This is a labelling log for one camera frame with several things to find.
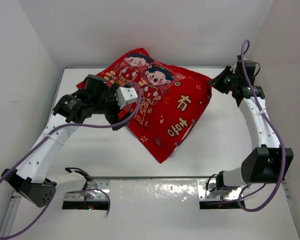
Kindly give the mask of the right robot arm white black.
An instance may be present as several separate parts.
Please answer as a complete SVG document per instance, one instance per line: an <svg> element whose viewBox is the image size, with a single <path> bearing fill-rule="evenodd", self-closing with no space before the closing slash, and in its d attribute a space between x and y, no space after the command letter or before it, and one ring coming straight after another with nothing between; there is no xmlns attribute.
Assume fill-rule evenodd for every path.
<svg viewBox="0 0 300 240"><path fill-rule="evenodd" d="M261 86L255 86L257 63L239 59L235 66L227 66L209 84L223 94L231 93L244 116L251 140L251 153L241 166L220 171L216 189L232 190L243 185L276 184L284 177L294 157L291 148L281 148L279 138L267 122L266 98Z"/></svg>

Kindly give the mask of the red patterned pillowcase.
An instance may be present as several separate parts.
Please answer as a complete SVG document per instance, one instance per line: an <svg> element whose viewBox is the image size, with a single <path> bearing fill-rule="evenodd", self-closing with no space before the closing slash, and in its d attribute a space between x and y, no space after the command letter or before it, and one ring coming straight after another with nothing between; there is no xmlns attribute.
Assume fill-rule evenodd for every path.
<svg viewBox="0 0 300 240"><path fill-rule="evenodd" d="M210 77L133 49L97 73L109 86L137 83L141 101L129 130L159 162L185 140L212 98Z"/></svg>

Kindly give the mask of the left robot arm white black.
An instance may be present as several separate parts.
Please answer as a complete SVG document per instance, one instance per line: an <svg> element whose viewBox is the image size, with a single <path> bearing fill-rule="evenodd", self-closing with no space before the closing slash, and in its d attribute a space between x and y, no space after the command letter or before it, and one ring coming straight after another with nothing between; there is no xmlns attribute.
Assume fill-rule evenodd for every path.
<svg viewBox="0 0 300 240"><path fill-rule="evenodd" d="M66 167L66 174L60 176L47 174L71 135L80 127L93 127L84 123L86 119L103 115L108 121L107 128L117 131L131 118L130 114L120 118L121 110L139 100L132 84L108 86L104 78L91 74L84 83L85 88L59 99L31 150L1 175L17 193L38 208L48 206L55 194L85 193L97 187L93 178L77 167Z"/></svg>

